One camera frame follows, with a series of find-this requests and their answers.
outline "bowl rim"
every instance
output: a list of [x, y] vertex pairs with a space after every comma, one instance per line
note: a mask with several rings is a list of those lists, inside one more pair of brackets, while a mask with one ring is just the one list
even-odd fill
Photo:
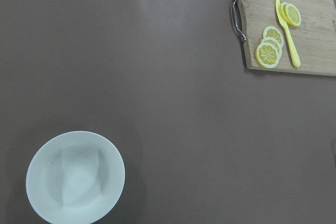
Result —
[[123, 158], [119, 152], [119, 150], [116, 148], [116, 146], [111, 142], [109, 141], [106, 137], [100, 135], [100, 134], [97, 134], [97, 133], [94, 133], [94, 132], [90, 132], [90, 131], [69, 131], [69, 132], [65, 132], [65, 133], [62, 133], [62, 134], [59, 134], [55, 137], [53, 137], [52, 139], [48, 140], [46, 143], [44, 143], [39, 149], [38, 151], [34, 154], [34, 157], [31, 159], [30, 163], [29, 163], [29, 167], [28, 167], [28, 170], [27, 170], [27, 174], [26, 174], [26, 194], [27, 194], [27, 197], [28, 197], [28, 200], [29, 200], [29, 203], [30, 205], [32, 206], [32, 208], [34, 209], [34, 211], [41, 217], [43, 218], [44, 220], [50, 222], [50, 223], [53, 223], [53, 224], [61, 224], [55, 220], [52, 220], [50, 219], [49, 217], [46, 217], [41, 211], [40, 209], [35, 206], [35, 200], [31, 199], [31, 197], [29, 196], [29, 180], [31, 179], [31, 174], [30, 172], [32, 171], [33, 167], [34, 167], [34, 162], [35, 160], [37, 159], [37, 157], [39, 156], [39, 154], [41, 154], [44, 149], [48, 148], [48, 145], [51, 143], [51, 142], [54, 142], [56, 141], [58, 138], [60, 137], [65, 137], [66, 135], [71, 135], [71, 134], [88, 134], [88, 135], [95, 135], [95, 136], [98, 136], [99, 139], [101, 139], [102, 141], [105, 141], [106, 143], [108, 143], [115, 151], [116, 151], [116, 154], [118, 155], [118, 157], [120, 158], [120, 161], [121, 161], [121, 164], [122, 164], [122, 187], [121, 187], [121, 190], [120, 190], [120, 193], [119, 193], [119, 196], [118, 198], [116, 199], [116, 201], [112, 201], [111, 202], [111, 205], [108, 207], [108, 211], [106, 211], [105, 213], [102, 213], [99, 215], [99, 217], [95, 218], [94, 221], [89, 221], [89, 222], [81, 222], [81, 223], [78, 223], [78, 224], [91, 224], [91, 223], [94, 223], [96, 221], [98, 221], [99, 219], [101, 219], [102, 217], [104, 217], [105, 215], [107, 215], [111, 210], [112, 208], [117, 204], [117, 202], [119, 201], [120, 197], [121, 197], [121, 194], [123, 192], [123, 189], [124, 189], [124, 185], [125, 185], [125, 165], [124, 165], [124, 161], [123, 161]]

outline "ceramic bowl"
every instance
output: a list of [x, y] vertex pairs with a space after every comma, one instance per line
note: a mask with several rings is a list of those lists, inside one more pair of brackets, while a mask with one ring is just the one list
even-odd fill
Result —
[[33, 209], [53, 224], [90, 224], [117, 203], [124, 163], [105, 137], [74, 131], [56, 136], [35, 154], [26, 177]]

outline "yellow knife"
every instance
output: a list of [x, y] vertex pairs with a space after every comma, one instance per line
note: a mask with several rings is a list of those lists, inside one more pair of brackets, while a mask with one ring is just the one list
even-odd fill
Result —
[[279, 13], [279, 8], [281, 8], [280, 4], [281, 4], [280, 0], [275, 0], [275, 10], [277, 12], [279, 23], [283, 27], [285, 34], [286, 34], [287, 43], [289, 47], [290, 56], [292, 58], [293, 66], [298, 68], [301, 65], [300, 58], [299, 58], [298, 52], [296, 51], [292, 36], [290, 35], [287, 22], [283, 19], [283, 17]]

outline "gray tabletop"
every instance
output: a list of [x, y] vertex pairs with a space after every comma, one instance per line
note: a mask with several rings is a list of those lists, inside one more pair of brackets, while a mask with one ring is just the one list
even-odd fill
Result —
[[97, 223], [334, 224], [336, 79], [246, 69], [231, 2], [0, 0], [0, 223], [46, 223], [29, 162], [85, 130], [125, 163]]

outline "knife handle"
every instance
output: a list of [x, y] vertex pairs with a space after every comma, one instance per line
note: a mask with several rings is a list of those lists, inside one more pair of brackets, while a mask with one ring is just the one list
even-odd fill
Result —
[[288, 26], [284, 29], [287, 37], [287, 43], [289, 47], [290, 57], [292, 58], [292, 64], [294, 67], [298, 68], [301, 65], [298, 52], [296, 51], [292, 36], [290, 34]]

